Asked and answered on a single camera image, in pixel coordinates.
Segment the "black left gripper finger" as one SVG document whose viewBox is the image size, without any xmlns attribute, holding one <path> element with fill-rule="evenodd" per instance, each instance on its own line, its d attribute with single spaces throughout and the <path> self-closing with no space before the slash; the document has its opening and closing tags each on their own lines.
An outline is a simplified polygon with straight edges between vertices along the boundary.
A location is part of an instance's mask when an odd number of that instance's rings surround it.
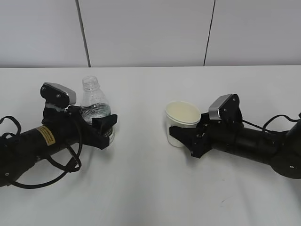
<svg viewBox="0 0 301 226">
<path fill-rule="evenodd" d="M 82 110 L 80 106 L 71 105 L 67 108 L 67 113 L 71 117 L 81 117 Z"/>
<path fill-rule="evenodd" d="M 113 126 L 117 123 L 118 116 L 112 114 L 102 118 L 92 118 L 92 127 L 102 136 L 110 136 L 113 132 Z"/>
</svg>

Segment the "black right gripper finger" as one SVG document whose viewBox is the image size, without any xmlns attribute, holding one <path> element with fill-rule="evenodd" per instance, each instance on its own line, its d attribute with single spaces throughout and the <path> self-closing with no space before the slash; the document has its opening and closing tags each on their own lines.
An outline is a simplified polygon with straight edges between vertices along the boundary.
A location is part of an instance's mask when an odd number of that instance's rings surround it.
<svg viewBox="0 0 301 226">
<path fill-rule="evenodd" d="M 169 135 L 181 142 L 185 147 L 193 146 L 199 134 L 199 128 L 181 128 L 177 126 L 171 126 L 169 128 Z"/>
<path fill-rule="evenodd" d="M 205 125 L 210 123 L 210 117 L 209 117 L 209 113 L 202 113 L 201 114 L 201 119 L 199 121 L 199 125 Z"/>
</svg>

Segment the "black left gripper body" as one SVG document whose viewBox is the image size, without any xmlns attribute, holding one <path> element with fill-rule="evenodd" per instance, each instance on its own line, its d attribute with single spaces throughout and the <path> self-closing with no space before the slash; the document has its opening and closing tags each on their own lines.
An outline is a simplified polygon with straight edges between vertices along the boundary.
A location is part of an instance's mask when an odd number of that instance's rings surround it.
<svg viewBox="0 0 301 226">
<path fill-rule="evenodd" d="M 71 117 L 67 108 L 44 107 L 42 124 L 55 136 L 59 144 L 83 145 L 105 149 L 110 145 L 110 138 L 102 136 L 96 129 L 90 127 L 81 117 Z"/>
</svg>

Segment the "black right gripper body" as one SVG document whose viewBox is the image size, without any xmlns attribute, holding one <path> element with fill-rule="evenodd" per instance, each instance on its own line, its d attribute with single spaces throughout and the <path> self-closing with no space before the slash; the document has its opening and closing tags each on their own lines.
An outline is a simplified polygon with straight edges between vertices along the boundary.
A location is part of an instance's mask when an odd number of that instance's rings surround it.
<svg viewBox="0 0 301 226">
<path fill-rule="evenodd" d="M 212 150 L 216 142 L 226 137 L 226 133 L 240 129 L 243 127 L 243 122 L 234 121 L 213 121 L 205 125 L 197 124 L 196 128 L 200 129 L 200 134 L 197 141 L 191 147 L 187 147 L 192 157 L 200 158 L 208 151 Z"/>
</svg>

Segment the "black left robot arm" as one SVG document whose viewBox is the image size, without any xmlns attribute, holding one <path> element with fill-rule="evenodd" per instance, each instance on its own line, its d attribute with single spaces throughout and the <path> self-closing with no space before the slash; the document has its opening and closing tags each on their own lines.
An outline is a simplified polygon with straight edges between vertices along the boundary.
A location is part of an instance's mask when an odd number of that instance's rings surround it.
<svg viewBox="0 0 301 226">
<path fill-rule="evenodd" d="M 81 116 L 79 106 L 71 105 L 63 111 L 45 107 L 42 125 L 21 132 L 21 125 L 12 116 L 17 133 L 4 133 L 0 137 L 0 185 L 23 189 L 38 189 L 52 185 L 68 173 L 82 166 L 80 154 L 84 145 L 105 149 L 110 145 L 105 133 L 117 123 L 117 115 L 93 118 L 88 124 Z M 26 185 L 17 180 L 37 162 L 47 160 L 62 173 L 42 184 Z"/>
</svg>

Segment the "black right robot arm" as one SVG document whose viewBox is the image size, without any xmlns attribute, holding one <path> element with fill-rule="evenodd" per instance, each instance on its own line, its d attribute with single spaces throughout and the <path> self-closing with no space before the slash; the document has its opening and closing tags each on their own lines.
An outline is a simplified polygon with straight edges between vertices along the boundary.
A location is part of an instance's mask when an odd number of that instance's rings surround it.
<svg viewBox="0 0 301 226">
<path fill-rule="evenodd" d="M 192 157 L 201 158 L 212 149 L 269 165 L 276 173 L 292 179 L 301 178 L 301 121 L 284 116 L 294 126 L 286 131 L 263 127 L 244 127 L 245 121 L 211 120 L 201 115 L 195 128 L 171 126 L 169 134 L 189 149 Z"/>
</svg>

